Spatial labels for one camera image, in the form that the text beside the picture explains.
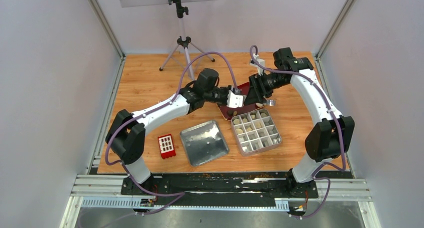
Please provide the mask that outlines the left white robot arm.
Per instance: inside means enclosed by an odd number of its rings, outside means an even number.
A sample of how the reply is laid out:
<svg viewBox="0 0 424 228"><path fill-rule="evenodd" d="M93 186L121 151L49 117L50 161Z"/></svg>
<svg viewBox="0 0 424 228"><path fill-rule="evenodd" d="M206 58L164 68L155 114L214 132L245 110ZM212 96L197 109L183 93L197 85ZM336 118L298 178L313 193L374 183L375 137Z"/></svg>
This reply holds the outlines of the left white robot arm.
<svg viewBox="0 0 424 228"><path fill-rule="evenodd" d="M153 189L151 172L143 160L146 136L165 123L190 114L206 102L237 108L243 101L240 90L234 86L219 87L217 71L205 68L198 78L181 87L167 100L133 113L123 109L115 116L106 135L108 148L118 155L140 194Z"/></svg>

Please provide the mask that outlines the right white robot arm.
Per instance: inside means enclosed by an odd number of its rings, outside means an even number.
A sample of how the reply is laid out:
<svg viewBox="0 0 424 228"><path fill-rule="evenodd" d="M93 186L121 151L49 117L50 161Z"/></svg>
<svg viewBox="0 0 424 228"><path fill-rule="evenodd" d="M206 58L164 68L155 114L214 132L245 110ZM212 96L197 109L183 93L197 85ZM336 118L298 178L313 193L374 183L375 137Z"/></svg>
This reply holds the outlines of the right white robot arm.
<svg viewBox="0 0 424 228"><path fill-rule="evenodd" d="M289 47L273 53L275 69L266 68L257 60L258 48L249 49L250 61L263 73L249 77L249 91L244 105L266 103L274 90L290 84L302 98L314 124L305 139L306 154L291 170L291 179L286 182L286 192L298 197L306 189L305 183L312 181L332 160L342 159L338 170L346 169L346 152L350 146L355 122L344 116L323 91L312 62L307 57L295 57Z"/></svg>

